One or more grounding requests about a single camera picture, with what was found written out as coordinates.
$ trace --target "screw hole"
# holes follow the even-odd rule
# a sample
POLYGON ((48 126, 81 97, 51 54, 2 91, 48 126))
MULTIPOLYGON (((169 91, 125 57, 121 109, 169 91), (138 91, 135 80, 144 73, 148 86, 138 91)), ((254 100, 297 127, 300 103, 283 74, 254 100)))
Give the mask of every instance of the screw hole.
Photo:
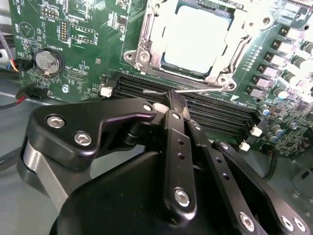
POLYGON ((263 24, 267 25, 270 22, 270 18, 266 17, 263 19, 263 24))
POLYGON ((230 89, 234 89, 234 88, 235 88, 235 84, 230 83, 230 84, 228 85, 228 88, 230 88, 230 89))
POLYGON ((216 160, 218 163, 222 163, 221 159, 219 159, 219 158, 216 158, 215 160, 216 160))
POLYGON ((230 180, 230 177, 227 174, 223 173, 223 176, 226 180, 230 180))
POLYGON ((174 118, 176 118, 176 119, 180 119, 180 116, 179 116, 178 114, 173 113, 172 115, 173 115, 173 117, 174 117, 174 118))
POLYGON ((178 153, 177 156, 178 156, 179 159, 181 159, 181 160, 184 160, 184 159, 185 159, 184 155, 182 155, 181 153, 178 153))

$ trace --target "cable connector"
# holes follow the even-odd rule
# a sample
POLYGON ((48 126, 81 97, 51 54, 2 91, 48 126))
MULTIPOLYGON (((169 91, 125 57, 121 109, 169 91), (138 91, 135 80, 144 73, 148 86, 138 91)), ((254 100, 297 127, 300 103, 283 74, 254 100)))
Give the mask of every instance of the cable connector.
POLYGON ((15 96, 17 100, 21 97, 32 98, 41 101, 42 99, 47 97, 47 91, 38 87, 35 87, 34 84, 29 84, 26 87, 20 89, 15 96))
POLYGON ((33 60, 24 60, 21 58, 17 58, 16 60, 14 60, 14 64, 19 72, 28 71, 34 67, 33 60))

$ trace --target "cpu socket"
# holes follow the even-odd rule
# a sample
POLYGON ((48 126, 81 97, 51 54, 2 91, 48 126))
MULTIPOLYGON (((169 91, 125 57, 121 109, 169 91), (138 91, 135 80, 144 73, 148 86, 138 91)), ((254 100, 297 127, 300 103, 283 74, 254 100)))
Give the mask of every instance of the cpu socket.
MULTIPOLYGON (((148 0, 138 47, 124 53, 125 61, 142 74, 188 87, 234 90, 232 75, 260 17, 248 17, 250 1, 205 2, 148 0)), ((268 27, 272 18, 265 17, 268 27)))

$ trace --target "white connector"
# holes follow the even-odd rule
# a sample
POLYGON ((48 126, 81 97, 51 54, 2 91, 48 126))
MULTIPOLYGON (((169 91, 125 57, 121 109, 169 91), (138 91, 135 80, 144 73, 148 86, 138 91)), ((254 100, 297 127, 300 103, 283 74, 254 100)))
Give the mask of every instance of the white connector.
POLYGON ((241 144, 239 145, 239 148, 240 148, 242 151, 247 152, 247 151, 250 149, 250 145, 247 144, 245 141, 243 141, 243 142, 241 142, 241 144))
POLYGON ((100 90, 100 94, 101 96, 109 98, 112 95, 112 90, 113 90, 113 87, 102 87, 100 90))
POLYGON ((256 136, 256 137, 260 137, 260 135, 262 134, 262 130, 256 126, 254 126, 252 128, 252 130, 250 131, 250 133, 253 135, 253 136, 256 136))

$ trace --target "motherboard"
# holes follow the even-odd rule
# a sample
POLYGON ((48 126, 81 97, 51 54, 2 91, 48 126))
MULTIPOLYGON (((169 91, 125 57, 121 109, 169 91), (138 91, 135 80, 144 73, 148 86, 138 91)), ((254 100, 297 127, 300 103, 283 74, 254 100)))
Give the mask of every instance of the motherboard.
POLYGON ((17 57, 33 62, 21 85, 49 98, 111 96, 118 77, 118 98, 185 90, 208 137, 245 151, 290 157, 313 141, 313 0, 12 0, 10 9, 17 57))

